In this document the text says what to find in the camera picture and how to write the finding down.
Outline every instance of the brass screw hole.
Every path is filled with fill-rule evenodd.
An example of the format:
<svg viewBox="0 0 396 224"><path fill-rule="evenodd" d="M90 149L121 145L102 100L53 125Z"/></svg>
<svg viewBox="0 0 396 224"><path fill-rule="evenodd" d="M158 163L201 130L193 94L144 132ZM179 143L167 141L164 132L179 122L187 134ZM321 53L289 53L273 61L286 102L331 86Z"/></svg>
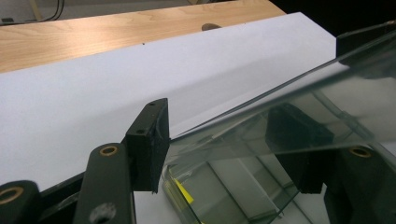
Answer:
<svg viewBox="0 0 396 224"><path fill-rule="evenodd" d="M12 187L0 192L0 204L10 203L23 194L23 188Z"/></svg>
<svg viewBox="0 0 396 224"><path fill-rule="evenodd" d="M116 147L110 146L110 147L104 147L100 149L100 154L102 156L112 156L116 154L118 149Z"/></svg>
<svg viewBox="0 0 396 224"><path fill-rule="evenodd" d="M370 153L369 149L365 147L352 147L349 149L349 152L355 156L362 157L362 158L370 158L372 154Z"/></svg>

